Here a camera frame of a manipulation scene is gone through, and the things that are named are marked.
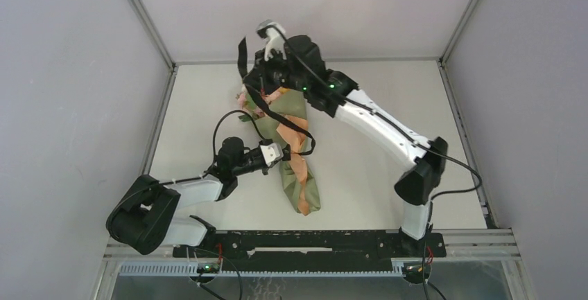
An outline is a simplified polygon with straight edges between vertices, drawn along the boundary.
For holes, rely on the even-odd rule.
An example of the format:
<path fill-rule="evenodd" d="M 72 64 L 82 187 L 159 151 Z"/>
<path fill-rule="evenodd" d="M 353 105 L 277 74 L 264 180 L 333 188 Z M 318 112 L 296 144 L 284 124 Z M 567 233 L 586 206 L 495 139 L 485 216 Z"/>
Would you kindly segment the orange wrapping paper sheet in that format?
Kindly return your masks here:
<path fill-rule="evenodd" d="M 280 88 L 265 95 L 263 99 L 270 110 L 284 116 L 304 130 L 309 129 L 306 101 L 302 93 Z M 309 139 L 303 133 L 282 125 L 268 115 L 254 121 L 264 137 L 272 139 L 282 147 L 286 144 L 291 146 L 292 156 L 289 161 L 279 162 L 279 174 L 283 192 L 295 212 L 308 215 L 319 211 L 321 203 L 318 185 L 306 159 L 299 155 L 306 150 Z"/>

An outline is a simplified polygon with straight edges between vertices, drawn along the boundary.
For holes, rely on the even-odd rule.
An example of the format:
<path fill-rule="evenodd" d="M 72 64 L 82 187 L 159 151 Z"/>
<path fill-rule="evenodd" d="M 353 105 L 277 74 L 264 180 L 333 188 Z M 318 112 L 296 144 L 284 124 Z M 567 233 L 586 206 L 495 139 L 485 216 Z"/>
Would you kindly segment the pink fake flower stem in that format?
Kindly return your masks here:
<path fill-rule="evenodd" d="M 254 120 L 262 118 L 266 115 L 266 113 L 254 103 L 245 85 L 241 85 L 241 90 L 236 95 L 236 101 L 239 105 L 239 108 L 251 115 Z"/>

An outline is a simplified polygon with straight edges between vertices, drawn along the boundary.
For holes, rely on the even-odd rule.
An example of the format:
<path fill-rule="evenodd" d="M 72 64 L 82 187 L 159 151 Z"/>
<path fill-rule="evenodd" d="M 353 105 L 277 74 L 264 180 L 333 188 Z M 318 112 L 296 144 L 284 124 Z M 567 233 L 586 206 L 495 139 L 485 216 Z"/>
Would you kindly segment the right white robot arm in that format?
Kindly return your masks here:
<path fill-rule="evenodd" d="M 399 160 L 404 171 L 394 190 L 404 204 L 400 240 L 408 255 L 420 255 L 428 247 L 426 235 L 431 226 L 433 201 L 440 196 L 434 189 L 440 185 L 446 163 L 459 165 L 478 181 L 482 180 L 470 165 L 447 154 L 449 146 L 442 137 L 428 139 L 410 130 L 374 103 L 349 76 L 328 69 L 318 54 L 304 58 L 275 53 L 265 58 L 264 52 L 258 51 L 249 69 L 248 53 L 240 51 L 237 68 L 255 104 L 281 124 L 311 136 L 272 111 L 262 92 L 274 92 L 280 87 L 299 91 L 313 108 L 351 125 Z"/>

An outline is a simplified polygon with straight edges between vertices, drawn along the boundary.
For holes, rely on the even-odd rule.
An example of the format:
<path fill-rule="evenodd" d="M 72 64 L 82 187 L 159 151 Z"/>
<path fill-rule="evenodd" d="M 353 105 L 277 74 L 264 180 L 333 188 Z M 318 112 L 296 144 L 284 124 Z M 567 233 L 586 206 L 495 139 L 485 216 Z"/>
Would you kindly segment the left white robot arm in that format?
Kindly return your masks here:
<path fill-rule="evenodd" d="M 187 245 L 200 256 L 212 254 L 217 246 L 216 229 L 198 216 L 181 218 L 177 212 L 189 206 L 226 199 L 237 187 L 238 178 L 268 171 L 291 156 L 291 147 L 264 139 L 253 149 L 238 137 L 225 139 L 211 166 L 199 177 L 160 182 L 141 175 L 108 215 L 105 228 L 119 243 L 141 255 L 162 245 Z"/>

